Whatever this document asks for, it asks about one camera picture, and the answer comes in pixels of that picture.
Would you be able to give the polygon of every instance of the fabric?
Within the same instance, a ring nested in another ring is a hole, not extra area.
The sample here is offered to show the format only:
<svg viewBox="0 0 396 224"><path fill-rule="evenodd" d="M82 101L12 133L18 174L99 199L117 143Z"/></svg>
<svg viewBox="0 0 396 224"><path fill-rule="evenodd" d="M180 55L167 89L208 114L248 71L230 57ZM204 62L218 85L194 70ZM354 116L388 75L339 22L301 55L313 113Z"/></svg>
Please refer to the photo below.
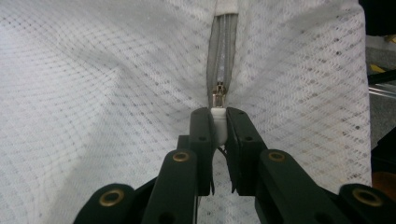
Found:
<svg viewBox="0 0 396 224"><path fill-rule="evenodd" d="M0 3L0 222L72 223L104 185L159 172L207 106L216 2ZM355 1L240 1L227 105L322 187L371 184L364 15ZM200 223L257 223L224 158Z"/></svg>

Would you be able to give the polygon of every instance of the zipper slider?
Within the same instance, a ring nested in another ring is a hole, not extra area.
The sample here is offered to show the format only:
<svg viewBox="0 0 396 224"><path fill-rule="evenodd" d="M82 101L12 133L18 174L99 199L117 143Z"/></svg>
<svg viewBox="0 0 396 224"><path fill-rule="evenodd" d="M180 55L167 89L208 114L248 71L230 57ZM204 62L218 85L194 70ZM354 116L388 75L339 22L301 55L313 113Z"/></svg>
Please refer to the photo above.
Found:
<svg viewBox="0 0 396 224"><path fill-rule="evenodd" d="M227 90L223 86L223 83L218 82L218 85L215 86L212 91L213 107L224 107L226 92Z"/></svg>

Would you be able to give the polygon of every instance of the white mesh fabric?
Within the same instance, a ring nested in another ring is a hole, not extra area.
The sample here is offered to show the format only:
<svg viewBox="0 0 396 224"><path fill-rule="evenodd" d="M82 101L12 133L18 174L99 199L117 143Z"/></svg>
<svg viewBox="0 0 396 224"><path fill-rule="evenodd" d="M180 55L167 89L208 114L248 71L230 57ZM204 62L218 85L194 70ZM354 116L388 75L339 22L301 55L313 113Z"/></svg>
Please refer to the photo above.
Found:
<svg viewBox="0 0 396 224"><path fill-rule="evenodd" d="M363 14L241 1L228 104L322 186L370 183ZM2 1L0 222L71 223L104 185L138 188L207 106L214 1ZM255 223L214 159L201 223Z"/></svg>

